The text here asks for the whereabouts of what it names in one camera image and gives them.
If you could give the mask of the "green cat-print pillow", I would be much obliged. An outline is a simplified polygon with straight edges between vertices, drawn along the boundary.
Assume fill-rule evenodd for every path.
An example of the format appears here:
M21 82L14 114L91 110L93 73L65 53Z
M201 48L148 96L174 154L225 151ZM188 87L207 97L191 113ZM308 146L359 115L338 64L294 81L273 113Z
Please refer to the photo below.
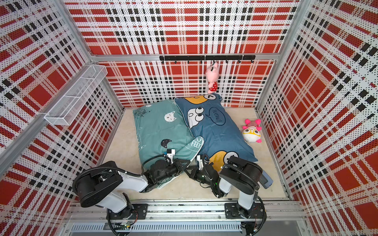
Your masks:
M149 104L133 111L142 171L153 164L152 157L175 149L173 158L190 160L198 156L204 139L194 137L172 99Z

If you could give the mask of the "blue cartoon-print pillow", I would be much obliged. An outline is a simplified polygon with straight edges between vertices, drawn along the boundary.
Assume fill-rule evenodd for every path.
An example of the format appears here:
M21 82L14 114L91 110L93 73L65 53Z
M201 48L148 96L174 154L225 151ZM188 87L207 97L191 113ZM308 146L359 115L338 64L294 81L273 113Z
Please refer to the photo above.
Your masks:
M195 97L176 98L194 137L202 137L200 154L206 154L219 172L232 156L258 163L254 150L244 140L238 126L221 105L221 96L212 93Z

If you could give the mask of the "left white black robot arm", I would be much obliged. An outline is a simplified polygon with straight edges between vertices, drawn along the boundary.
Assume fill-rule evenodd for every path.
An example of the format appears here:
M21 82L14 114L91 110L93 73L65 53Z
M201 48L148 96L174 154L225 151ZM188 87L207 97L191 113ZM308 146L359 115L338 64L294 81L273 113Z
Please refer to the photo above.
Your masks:
M81 207L106 208L107 219L140 217L125 191L148 193L181 175L190 164L190 160L167 154L152 157L151 161L150 168L141 174L128 172L114 161L108 161L80 173L73 181L72 190L79 197Z

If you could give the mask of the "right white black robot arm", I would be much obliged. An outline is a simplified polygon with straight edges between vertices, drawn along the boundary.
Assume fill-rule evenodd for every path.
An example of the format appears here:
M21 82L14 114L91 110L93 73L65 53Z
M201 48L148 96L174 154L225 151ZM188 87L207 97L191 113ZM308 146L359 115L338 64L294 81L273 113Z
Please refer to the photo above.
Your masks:
M207 163L208 156L197 157L196 165L185 173L192 180L206 185L217 198L226 197L233 187L239 190L237 203L225 204L227 219L263 219L265 207L258 196L260 187L269 188L272 180L264 176L263 169L250 161L232 156L217 172L215 164Z

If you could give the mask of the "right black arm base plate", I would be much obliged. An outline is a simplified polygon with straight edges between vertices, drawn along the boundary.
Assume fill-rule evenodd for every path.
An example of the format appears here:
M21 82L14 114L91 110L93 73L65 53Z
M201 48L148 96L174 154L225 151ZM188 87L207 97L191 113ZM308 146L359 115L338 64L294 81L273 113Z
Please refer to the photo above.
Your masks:
M227 219L262 219L265 215L261 203L253 203L249 210L241 207L238 203L226 203L224 211Z

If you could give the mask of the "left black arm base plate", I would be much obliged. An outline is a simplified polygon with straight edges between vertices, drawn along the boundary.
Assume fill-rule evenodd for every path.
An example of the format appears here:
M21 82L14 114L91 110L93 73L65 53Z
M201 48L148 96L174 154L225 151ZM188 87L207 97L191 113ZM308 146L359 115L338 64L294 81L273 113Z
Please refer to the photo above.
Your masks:
M119 213L114 213L108 209L106 219L110 217L110 220L144 220L148 206L148 204L133 204L133 206L127 206Z

